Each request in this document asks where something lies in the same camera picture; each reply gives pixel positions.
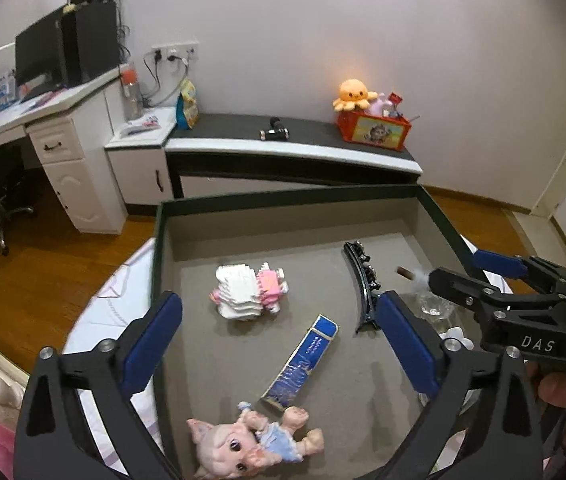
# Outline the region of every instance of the power outlet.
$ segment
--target power outlet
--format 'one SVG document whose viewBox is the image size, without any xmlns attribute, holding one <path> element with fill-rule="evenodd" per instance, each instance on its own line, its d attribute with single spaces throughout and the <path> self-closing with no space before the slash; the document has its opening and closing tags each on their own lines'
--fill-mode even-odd
<svg viewBox="0 0 566 480">
<path fill-rule="evenodd" d="M 152 47 L 152 52 L 155 50 L 161 51 L 163 60 L 167 60 L 170 56 L 181 57 L 182 59 L 193 60 L 199 57 L 199 42 L 183 41 L 183 43 L 171 43 L 167 45 L 155 45 Z"/>
</svg>

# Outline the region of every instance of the red box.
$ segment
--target red box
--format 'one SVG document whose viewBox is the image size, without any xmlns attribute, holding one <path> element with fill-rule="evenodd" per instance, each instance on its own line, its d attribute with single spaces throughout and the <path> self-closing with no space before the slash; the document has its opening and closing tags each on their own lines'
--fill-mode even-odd
<svg viewBox="0 0 566 480">
<path fill-rule="evenodd" d="M 363 112 L 341 112 L 337 120 L 341 135 L 348 142 L 370 144 L 400 152 L 412 125 L 407 119 L 374 117 Z"/>
</svg>

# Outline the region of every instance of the computer monitor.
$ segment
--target computer monitor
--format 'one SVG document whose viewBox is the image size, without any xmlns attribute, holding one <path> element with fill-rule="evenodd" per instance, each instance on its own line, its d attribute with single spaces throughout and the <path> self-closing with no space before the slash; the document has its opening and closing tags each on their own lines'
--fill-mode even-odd
<svg viewBox="0 0 566 480">
<path fill-rule="evenodd" d="M 57 20 L 63 16 L 63 7 L 33 23 L 16 37 L 16 84 L 18 86 L 45 75 L 41 85 L 30 90 L 23 100 L 60 88 L 61 50 L 57 35 Z"/>
</svg>

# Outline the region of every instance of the blue toothpaste box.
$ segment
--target blue toothpaste box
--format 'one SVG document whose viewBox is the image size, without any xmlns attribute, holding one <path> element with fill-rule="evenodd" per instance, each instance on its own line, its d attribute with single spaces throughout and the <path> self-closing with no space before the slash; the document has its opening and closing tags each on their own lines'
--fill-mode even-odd
<svg viewBox="0 0 566 480">
<path fill-rule="evenodd" d="M 261 398 L 279 410 L 292 405 L 338 331 L 335 322 L 320 314 Z"/>
</svg>

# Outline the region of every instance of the cartoon picture on box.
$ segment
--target cartoon picture on box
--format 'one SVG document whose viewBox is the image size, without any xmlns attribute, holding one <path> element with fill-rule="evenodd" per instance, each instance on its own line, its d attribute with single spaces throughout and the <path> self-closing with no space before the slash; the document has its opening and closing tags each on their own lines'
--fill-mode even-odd
<svg viewBox="0 0 566 480">
<path fill-rule="evenodd" d="M 352 134 L 354 142 L 383 144 L 395 148 L 401 141 L 403 126 L 360 117 Z"/>
</svg>

